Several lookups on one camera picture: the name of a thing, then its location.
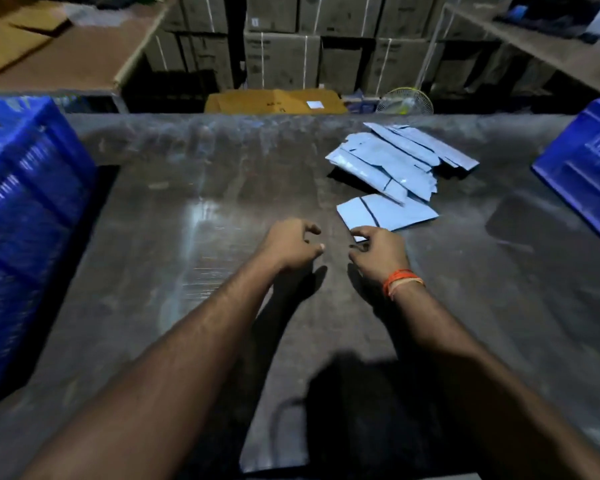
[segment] blue crate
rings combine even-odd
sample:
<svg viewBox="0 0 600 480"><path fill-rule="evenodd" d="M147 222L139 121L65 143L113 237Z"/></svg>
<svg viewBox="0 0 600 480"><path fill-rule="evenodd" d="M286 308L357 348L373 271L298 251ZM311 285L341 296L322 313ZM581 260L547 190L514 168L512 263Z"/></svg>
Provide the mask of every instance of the blue crate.
<svg viewBox="0 0 600 480"><path fill-rule="evenodd" d="M0 99L0 380L95 180L51 98Z"/></svg>
<svg viewBox="0 0 600 480"><path fill-rule="evenodd" d="M600 99L589 104L532 167L600 233Z"/></svg>

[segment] table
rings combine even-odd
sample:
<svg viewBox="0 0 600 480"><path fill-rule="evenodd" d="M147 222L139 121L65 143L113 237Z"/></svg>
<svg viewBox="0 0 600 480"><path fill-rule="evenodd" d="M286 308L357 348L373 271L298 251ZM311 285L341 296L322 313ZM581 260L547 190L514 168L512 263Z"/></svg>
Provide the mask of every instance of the table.
<svg viewBox="0 0 600 480"><path fill-rule="evenodd" d="M512 44L600 92L600 40L589 45L577 39L567 40L552 37L508 23L494 22L493 17L498 13L498 9L479 4L446 3L444 10L448 10L453 16L462 17L476 24L487 33ZM432 41L438 39L444 18L444 16L440 16ZM418 88L422 87L424 74L431 63L433 51L432 42L420 71L416 86Z"/></svg>
<svg viewBox="0 0 600 480"><path fill-rule="evenodd" d="M437 220L402 232L412 264L476 337L600 446L600 238L529 169L571 118L69 120L97 163L121 171L32 379L0 403L0 479L21 472L81 404L289 215L322 226L324 281L288 323L256 321L196 451L202 476L213 478L240 456L249 471L304 462L303 412L294 404L309 380L338 351L366 362L396 357L347 273L352 240L335 207L363 192L334 178L324 159L366 130L364 121L409 122L480 161L463 180L440 178Z"/></svg>
<svg viewBox="0 0 600 480"><path fill-rule="evenodd" d="M178 0L136 5L119 26L73 26L0 73L0 96L110 96L128 112L122 87Z"/></svg>

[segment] metal table surface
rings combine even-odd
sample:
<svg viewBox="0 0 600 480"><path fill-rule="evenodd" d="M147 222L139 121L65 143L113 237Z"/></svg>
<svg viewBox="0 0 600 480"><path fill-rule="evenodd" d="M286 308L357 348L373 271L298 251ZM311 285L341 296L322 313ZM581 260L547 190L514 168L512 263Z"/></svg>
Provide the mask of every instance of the metal table surface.
<svg viewBox="0 0 600 480"><path fill-rule="evenodd" d="M335 207L362 192L324 159L366 120L407 121L480 161L440 178L437 220L402 232L413 265L600 445L600 238L529 170L570 118L80 115L70 121L94 159L121 171L32 379L0 403L0 479L293 215L322 226L324 281L288 323L256 322L200 448L241 452L245 470L305 461L303 413L284 405L337 351L395 357L347 274Z"/></svg>

